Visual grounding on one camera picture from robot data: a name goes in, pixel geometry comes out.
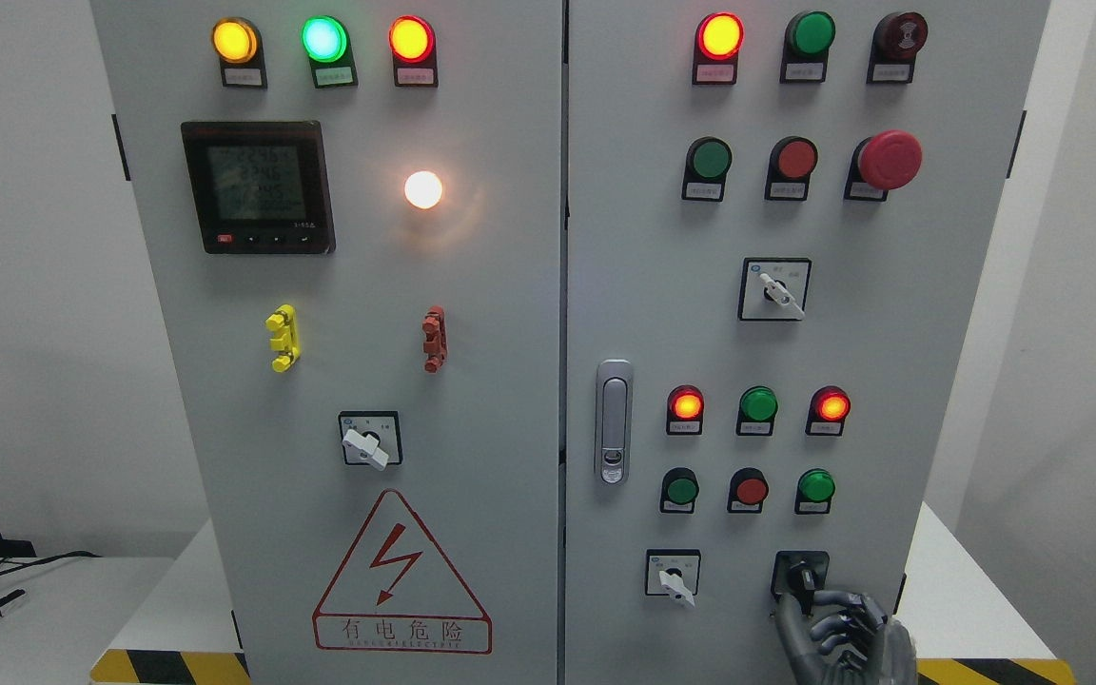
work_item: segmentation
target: robotic hand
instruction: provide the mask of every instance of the robotic hand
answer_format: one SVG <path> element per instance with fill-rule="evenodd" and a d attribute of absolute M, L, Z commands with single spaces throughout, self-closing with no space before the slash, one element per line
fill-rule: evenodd
<path fill-rule="evenodd" d="M 817 606 L 844 608 L 808 625 L 799 600 L 786 593 L 775 612 L 797 685 L 916 685 L 916 646 L 874 598 L 834 590 L 813 597 Z M 849 649 L 834 663 L 823 659 L 838 646 Z"/>

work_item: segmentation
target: gray metal panel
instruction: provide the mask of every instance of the gray metal panel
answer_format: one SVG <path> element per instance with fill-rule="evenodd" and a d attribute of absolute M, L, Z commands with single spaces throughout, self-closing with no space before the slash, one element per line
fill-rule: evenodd
<path fill-rule="evenodd" d="M 1047 1 L 756 0 L 739 83 L 693 87 L 703 3 L 570 3 L 566 682 L 790 682 L 768 619 L 778 550 L 827 550 L 834 585 L 894 602 L 1013 150 Z M 777 82 L 784 27 L 821 9 L 838 25 L 822 85 Z M 931 34 L 911 85 L 866 85 L 883 14 Z M 926 147 L 888 203 L 843 199 L 858 141 L 883 129 Z M 684 153 L 733 148 L 722 204 L 680 199 Z M 768 153 L 819 145 L 802 204 L 766 203 Z M 737 320 L 744 256 L 813 260 L 806 320 Z M 631 476 L 593 469 L 595 367 L 631 361 Z M 667 436 L 675 386 L 705 393 L 704 435 Z M 739 398 L 774 387 L 772 437 L 735 436 Z M 843 386 L 842 437 L 806 436 L 811 395 Z M 658 513 L 662 473 L 700 482 L 694 515 Z M 773 488 L 762 515 L 728 515 L 739 468 Z M 831 515 L 795 515 L 797 478 L 836 479 Z M 644 595 L 646 550 L 699 549 L 695 610 Z"/>
<path fill-rule="evenodd" d="M 560 3 L 92 8 L 253 681 L 555 682 Z M 356 88 L 312 88 L 299 28 L 326 11 L 350 31 Z M 406 12 L 436 30 L 437 90 L 392 84 L 387 27 Z M 222 16 L 260 30 L 269 90 L 220 85 L 209 32 Z M 320 121 L 335 254 L 206 255 L 180 144 L 189 119 Z M 420 169 L 444 180 L 432 213 L 401 194 Z M 283 302 L 304 356 L 278 376 L 263 323 Z M 422 369 L 431 305 L 450 345 L 437 376 Z M 346 467 L 343 409 L 399 411 L 404 464 Z M 313 608 L 385 487 L 490 613 L 492 654 L 313 644 Z M 432 595 L 418 573 L 403 586 Z"/>

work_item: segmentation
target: black and yellow hazard stripe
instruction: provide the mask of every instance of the black and yellow hazard stripe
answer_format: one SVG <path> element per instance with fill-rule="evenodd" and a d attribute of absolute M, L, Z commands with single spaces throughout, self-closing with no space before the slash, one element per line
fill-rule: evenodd
<path fill-rule="evenodd" d="M 920 660 L 920 685 L 1077 685 L 1061 660 Z"/>
<path fill-rule="evenodd" d="M 920 660 L 920 685 L 1077 685 L 1061 660 Z M 109 650 L 91 669 L 95 684 L 251 685 L 239 652 Z"/>
<path fill-rule="evenodd" d="M 239 652 L 109 650 L 91 669 L 96 684 L 146 682 L 147 685 L 251 685 L 248 662 Z"/>

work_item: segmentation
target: lightning bolt symbol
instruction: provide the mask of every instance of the lightning bolt symbol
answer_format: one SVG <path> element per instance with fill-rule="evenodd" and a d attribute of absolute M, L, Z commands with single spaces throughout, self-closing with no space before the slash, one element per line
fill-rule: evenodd
<path fill-rule="evenodd" d="M 408 569 L 413 568 L 418 559 L 422 558 L 421 551 L 413 551 L 412 555 L 403 555 L 399 557 L 392 557 L 391 559 L 384 559 L 388 551 L 392 549 L 397 540 L 400 540 L 400 535 L 404 534 L 404 524 L 397 523 L 392 526 L 392 532 L 387 534 L 387 540 L 384 543 L 383 547 L 379 547 L 378 555 L 375 555 L 375 560 L 370 562 L 370 568 L 379 568 L 381 566 L 388 566 L 392 563 L 404 562 L 404 568 L 401 568 L 400 572 L 396 575 L 396 581 L 392 581 L 391 585 L 387 586 L 387 590 L 379 590 L 378 600 L 375 602 L 375 606 L 378 607 L 379 604 L 387 602 L 387 600 L 392 598 L 392 589 L 396 587 L 397 582 L 400 582 L 400 578 L 404 578 L 404 573 L 408 573 Z"/>

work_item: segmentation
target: green push button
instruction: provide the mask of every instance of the green push button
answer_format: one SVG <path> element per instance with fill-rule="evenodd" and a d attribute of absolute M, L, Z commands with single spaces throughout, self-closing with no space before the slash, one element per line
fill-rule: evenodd
<path fill-rule="evenodd" d="M 717 138 L 709 138 L 692 148 L 692 169 L 700 178 L 720 178 L 730 170 L 730 147 Z"/>
<path fill-rule="evenodd" d="M 699 493 L 700 488 L 688 478 L 675 478 L 666 486 L 666 499 L 675 504 L 690 504 Z"/>
<path fill-rule="evenodd" d="M 775 393 L 768 387 L 756 386 L 743 393 L 743 399 L 739 403 L 743 411 L 743 416 L 747 421 L 773 421 L 777 411 L 777 400 Z"/>
<path fill-rule="evenodd" d="M 803 473 L 797 482 L 797 490 L 810 502 L 826 502 L 835 494 L 835 480 L 830 472 L 817 468 Z"/>
<path fill-rule="evenodd" d="M 791 22 L 789 47 L 799 55 L 821 55 L 835 42 L 835 21 L 826 12 L 806 12 Z"/>

